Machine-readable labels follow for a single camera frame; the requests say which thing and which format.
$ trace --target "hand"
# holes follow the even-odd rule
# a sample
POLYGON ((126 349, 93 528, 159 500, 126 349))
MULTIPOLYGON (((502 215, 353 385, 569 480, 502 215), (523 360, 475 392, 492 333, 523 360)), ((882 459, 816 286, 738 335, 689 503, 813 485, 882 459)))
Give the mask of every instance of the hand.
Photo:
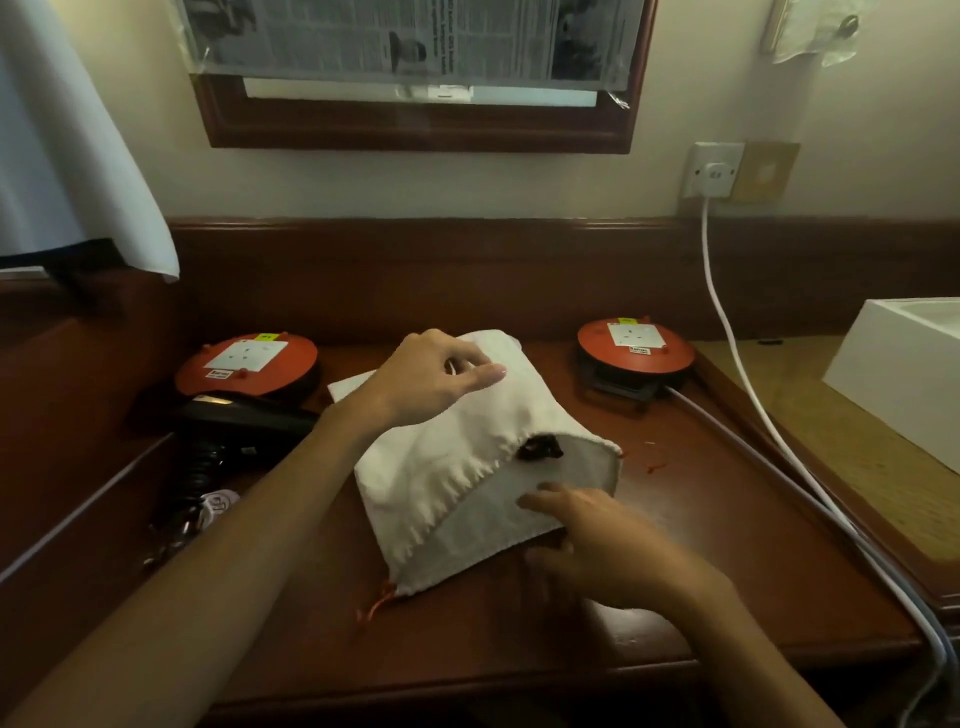
POLYGON ((507 368, 492 364, 476 344, 431 328, 412 333, 350 398, 382 414, 385 428, 418 425, 463 395, 496 384, 507 368), (454 374, 448 372, 448 362, 454 374))
POLYGON ((517 504, 566 526, 563 550, 535 547, 526 557, 581 596, 678 620, 702 607, 704 599, 732 592, 719 570, 603 491, 543 483, 517 504))

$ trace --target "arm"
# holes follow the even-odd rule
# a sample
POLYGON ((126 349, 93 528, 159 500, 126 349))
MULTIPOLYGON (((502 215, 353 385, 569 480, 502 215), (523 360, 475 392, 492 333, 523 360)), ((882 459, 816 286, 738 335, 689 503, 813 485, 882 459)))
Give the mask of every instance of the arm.
POLYGON ((670 619, 738 725, 842 728, 763 633, 730 579, 700 556, 602 491, 547 483, 519 504, 567 528, 564 550, 531 548, 530 564, 580 595, 670 619))
POLYGON ((408 336, 240 503, 67 657, 7 725, 194 725, 250 647, 364 451, 390 427, 429 420, 505 373, 474 345, 439 331, 408 336), (446 373, 448 360, 460 374, 446 373))

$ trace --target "wall socket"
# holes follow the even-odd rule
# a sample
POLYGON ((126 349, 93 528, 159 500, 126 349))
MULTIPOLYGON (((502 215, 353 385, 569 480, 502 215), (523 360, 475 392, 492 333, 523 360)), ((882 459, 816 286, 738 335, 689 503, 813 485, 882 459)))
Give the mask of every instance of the wall socket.
POLYGON ((712 141, 698 141, 690 152, 690 161, 686 166, 684 177, 684 197, 700 197, 700 179, 707 172, 707 165, 713 162, 730 166, 729 184, 712 185, 711 196, 718 198, 728 197, 733 189, 737 172, 740 169, 740 160, 743 157, 744 143, 712 141))
POLYGON ((774 203, 783 197, 800 144, 752 141, 740 160, 740 172, 730 194, 732 203, 774 203))

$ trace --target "orange drawstring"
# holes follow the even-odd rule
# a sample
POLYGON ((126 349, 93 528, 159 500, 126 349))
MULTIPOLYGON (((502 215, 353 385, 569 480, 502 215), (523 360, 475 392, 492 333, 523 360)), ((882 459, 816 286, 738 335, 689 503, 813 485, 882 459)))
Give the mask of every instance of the orange drawstring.
POLYGON ((666 468, 666 466, 670 462, 669 458, 667 457, 666 448, 663 445, 658 445, 657 443, 645 442, 643 444, 649 445, 651 448, 658 448, 663 453, 663 457, 660 459, 659 463, 657 463, 656 465, 647 464, 647 474, 650 475, 658 471, 660 468, 666 468))
MULTIPOLYGON (((643 444, 644 444, 644 445, 649 445, 649 446, 652 447, 652 448, 657 448, 657 449, 659 449, 659 450, 663 453, 663 457, 660 459, 660 462, 659 462, 659 463, 655 463, 654 465, 650 465, 649 463, 647 464, 646 468, 647 468, 647 474, 648 474, 648 475, 650 475, 650 474, 652 474, 652 473, 655 473, 655 472, 658 471, 660 468, 666 468, 666 466, 670 464, 670 463, 669 463, 669 459, 667 458, 666 448, 665 448, 663 445, 659 445, 659 444, 657 444, 657 443, 651 443, 651 442, 645 442, 645 443, 643 443, 643 444)), ((621 458, 621 459, 626 458, 626 457, 630 457, 630 451, 629 451, 629 450, 623 450, 623 451, 620 453, 620 458, 621 458)))
POLYGON ((396 599, 396 585, 391 584, 389 581, 383 582, 383 587, 380 589, 380 598, 367 610, 367 614, 364 614, 362 610, 357 610, 357 624, 363 626, 370 624, 373 616, 376 614, 376 610, 394 599, 396 599))

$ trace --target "power cord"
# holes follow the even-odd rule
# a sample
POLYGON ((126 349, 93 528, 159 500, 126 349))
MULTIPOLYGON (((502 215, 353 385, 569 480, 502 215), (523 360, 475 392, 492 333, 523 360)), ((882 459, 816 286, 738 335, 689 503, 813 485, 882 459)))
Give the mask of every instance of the power cord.
POLYGON ((876 547, 876 545, 874 545, 856 527, 856 525, 850 521, 850 519, 847 518, 847 515, 840 509, 833 498, 830 497, 829 493, 823 487, 820 481, 817 480, 813 473, 811 473, 810 470, 807 469, 806 465, 804 465, 803 461, 797 457, 797 454, 786 444, 776 426, 767 415, 766 410, 763 408, 763 404, 759 400, 759 397, 756 395, 753 384, 751 383, 750 378, 747 376, 747 371, 743 366, 743 361, 740 359, 740 351, 736 345, 736 338, 733 335, 733 329, 730 325, 730 320, 727 318, 727 313, 724 311, 723 305, 720 303, 720 299, 717 296, 716 288, 713 285, 713 274, 710 271, 708 242, 710 196, 708 195, 708 191, 705 190, 705 193, 707 196, 704 197, 704 204, 701 212, 701 240, 703 243, 704 274, 707 279, 707 289, 710 294, 710 299, 713 301, 713 307, 716 309, 717 315, 720 317, 720 323, 723 325, 723 329, 727 334, 727 341, 730 344, 731 354, 733 355, 733 363, 736 365, 736 370, 740 374, 740 380, 743 383, 743 388, 747 392, 747 395, 750 398, 757 415, 763 422, 763 425, 770 434, 770 437, 773 438, 773 441, 777 444, 777 447, 783 453, 783 456, 786 458, 787 462, 793 466, 794 470, 796 470, 806 485, 809 486, 810 490, 816 494, 816 498, 805 491, 791 478, 783 474, 773 463, 771 463, 767 458, 763 457, 763 455, 748 445, 740 437, 735 435, 727 427, 710 416, 709 413, 707 413, 702 407, 690 401, 679 392, 676 392, 672 389, 670 391, 674 396, 685 401, 700 414, 704 415, 708 420, 720 427, 741 447, 745 448, 760 462, 776 472, 784 482, 788 483, 794 490, 800 493, 804 499, 810 502, 818 511, 836 523, 837 526, 840 527, 840 529, 853 540, 853 542, 863 553, 867 563, 873 567, 874 571, 876 571, 883 583, 887 585, 891 592, 893 592, 894 596, 897 598, 897 601, 917 623, 917 626, 920 628, 921 632, 924 633, 924 636, 929 641, 933 650, 935 667, 929 678, 924 682, 924 685, 910 700, 907 707, 900 714, 900 717, 897 721, 898 727, 905 728, 907 726, 910 717, 913 715, 913 712, 916 710, 920 701, 923 700, 923 698, 933 689, 933 687, 941 680, 941 678, 947 681, 950 694, 950 707, 952 708, 960 705, 960 666, 958 666, 957 654, 953 649, 953 645, 950 643, 947 631, 944 629, 940 621, 937 620, 936 615, 934 615, 933 611, 929 608, 929 606, 927 606, 923 598, 917 593, 917 590, 911 584, 909 579, 907 579, 907 577, 900 572, 898 567, 892 561, 890 561, 890 559, 888 559, 876 547))

